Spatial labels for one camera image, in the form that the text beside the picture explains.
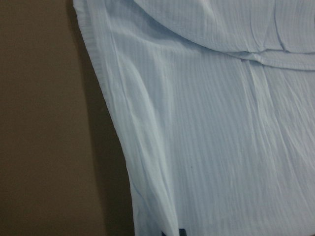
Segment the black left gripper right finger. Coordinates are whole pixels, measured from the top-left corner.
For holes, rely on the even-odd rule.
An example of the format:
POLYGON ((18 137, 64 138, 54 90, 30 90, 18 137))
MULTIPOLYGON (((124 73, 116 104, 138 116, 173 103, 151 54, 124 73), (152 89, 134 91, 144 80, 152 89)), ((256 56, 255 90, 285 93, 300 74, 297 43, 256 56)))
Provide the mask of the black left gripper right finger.
POLYGON ((179 229, 179 236, 187 236, 187 232, 185 229, 179 229))

